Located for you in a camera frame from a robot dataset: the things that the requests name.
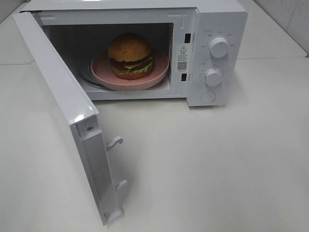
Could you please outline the white round door button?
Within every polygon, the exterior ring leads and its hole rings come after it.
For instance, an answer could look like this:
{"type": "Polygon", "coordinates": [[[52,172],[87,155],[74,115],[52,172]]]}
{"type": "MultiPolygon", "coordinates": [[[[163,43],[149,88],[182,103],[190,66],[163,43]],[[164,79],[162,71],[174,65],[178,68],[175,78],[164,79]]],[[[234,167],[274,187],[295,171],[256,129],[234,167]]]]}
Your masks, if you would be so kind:
{"type": "Polygon", "coordinates": [[[216,94],[213,91],[206,91],[202,93],[201,100],[205,103],[211,103],[216,99],[216,94]]]}

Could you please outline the burger with lettuce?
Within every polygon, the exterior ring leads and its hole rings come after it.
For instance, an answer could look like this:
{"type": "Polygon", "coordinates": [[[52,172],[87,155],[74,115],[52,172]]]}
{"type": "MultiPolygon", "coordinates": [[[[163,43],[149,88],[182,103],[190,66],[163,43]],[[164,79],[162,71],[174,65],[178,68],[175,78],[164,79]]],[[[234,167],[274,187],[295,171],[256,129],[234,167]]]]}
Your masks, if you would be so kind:
{"type": "Polygon", "coordinates": [[[114,75],[127,80],[148,75],[155,65],[150,43],[136,33],[128,32],[115,37],[109,44],[108,57],[114,75]]]}

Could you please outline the pink speckled plate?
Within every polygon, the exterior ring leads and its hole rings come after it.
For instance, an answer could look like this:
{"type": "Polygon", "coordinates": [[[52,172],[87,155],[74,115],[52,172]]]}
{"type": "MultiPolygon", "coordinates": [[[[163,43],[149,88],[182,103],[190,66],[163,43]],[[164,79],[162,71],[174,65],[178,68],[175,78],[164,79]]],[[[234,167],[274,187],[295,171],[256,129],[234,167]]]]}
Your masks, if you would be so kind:
{"type": "Polygon", "coordinates": [[[108,54],[104,53],[91,62],[91,72],[101,85],[106,88],[118,91],[144,90],[162,81],[169,69],[169,58],[161,51],[154,51],[154,69],[148,75],[128,80],[116,77],[113,73],[108,54]]]}

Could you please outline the white microwave door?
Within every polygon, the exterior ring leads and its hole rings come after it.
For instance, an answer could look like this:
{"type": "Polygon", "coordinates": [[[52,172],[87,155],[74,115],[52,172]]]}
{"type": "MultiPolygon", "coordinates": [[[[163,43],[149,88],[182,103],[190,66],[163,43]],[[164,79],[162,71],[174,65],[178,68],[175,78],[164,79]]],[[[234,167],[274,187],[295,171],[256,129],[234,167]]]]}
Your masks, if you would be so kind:
{"type": "Polygon", "coordinates": [[[97,108],[30,12],[13,15],[31,66],[60,133],[74,142],[103,225],[122,214],[117,196],[126,180],[112,178],[108,151],[123,138],[104,142],[97,108]]]}

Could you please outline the white lower microwave knob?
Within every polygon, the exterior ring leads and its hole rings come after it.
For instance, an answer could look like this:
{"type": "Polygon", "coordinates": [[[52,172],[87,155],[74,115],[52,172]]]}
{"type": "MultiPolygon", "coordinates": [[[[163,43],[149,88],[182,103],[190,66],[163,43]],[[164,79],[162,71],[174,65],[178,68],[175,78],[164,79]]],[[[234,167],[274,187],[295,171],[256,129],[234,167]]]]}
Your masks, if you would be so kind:
{"type": "Polygon", "coordinates": [[[210,87],[219,85],[223,80],[223,73],[219,69],[209,69],[205,73],[205,83],[210,87]]]}

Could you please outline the white microwave knob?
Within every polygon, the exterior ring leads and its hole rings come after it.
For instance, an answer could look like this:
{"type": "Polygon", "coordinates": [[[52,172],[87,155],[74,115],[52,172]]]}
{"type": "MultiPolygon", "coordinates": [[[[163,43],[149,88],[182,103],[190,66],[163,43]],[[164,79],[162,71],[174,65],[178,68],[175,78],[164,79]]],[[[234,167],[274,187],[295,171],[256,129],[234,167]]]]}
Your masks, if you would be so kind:
{"type": "Polygon", "coordinates": [[[211,39],[209,43],[210,54],[215,58],[222,58],[228,54],[229,40],[219,36],[211,39]]]}
{"type": "Polygon", "coordinates": [[[205,73],[205,83],[210,87],[219,85],[223,80],[223,73],[219,69],[209,69],[205,73]]]}

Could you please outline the white microwave oven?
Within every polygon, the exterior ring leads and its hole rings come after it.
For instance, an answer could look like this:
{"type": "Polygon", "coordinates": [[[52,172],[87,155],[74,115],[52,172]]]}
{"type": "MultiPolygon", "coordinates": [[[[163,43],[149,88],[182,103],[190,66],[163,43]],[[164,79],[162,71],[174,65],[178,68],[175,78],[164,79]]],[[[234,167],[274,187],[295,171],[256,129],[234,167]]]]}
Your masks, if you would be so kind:
{"type": "Polygon", "coordinates": [[[127,32],[146,38],[153,56],[158,50],[169,58],[170,89],[84,90],[90,100],[185,98],[189,106],[225,104],[247,20],[236,0],[33,0],[24,12],[35,17],[75,78],[80,68],[108,54],[115,37],[127,32]],[[209,43],[219,36],[229,40],[229,50],[215,58],[209,43]],[[224,77],[210,87],[205,73],[213,68],[224,77]],[[201,100],[206,91],[215,92],[213,102],[201,100]]]}

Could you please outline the white upper microwave knob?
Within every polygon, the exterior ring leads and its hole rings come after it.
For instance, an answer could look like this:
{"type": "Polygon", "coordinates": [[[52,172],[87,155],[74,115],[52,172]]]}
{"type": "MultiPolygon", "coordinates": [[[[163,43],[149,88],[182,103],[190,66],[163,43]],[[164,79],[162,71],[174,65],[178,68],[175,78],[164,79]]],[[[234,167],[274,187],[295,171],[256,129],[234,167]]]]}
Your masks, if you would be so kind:
{"type": "Polygon", "coordinates": [[[215,58],[222,58],[228,54],[229,40],[219,36],[211,39],[209,43],[210,54],[215,58]]]}

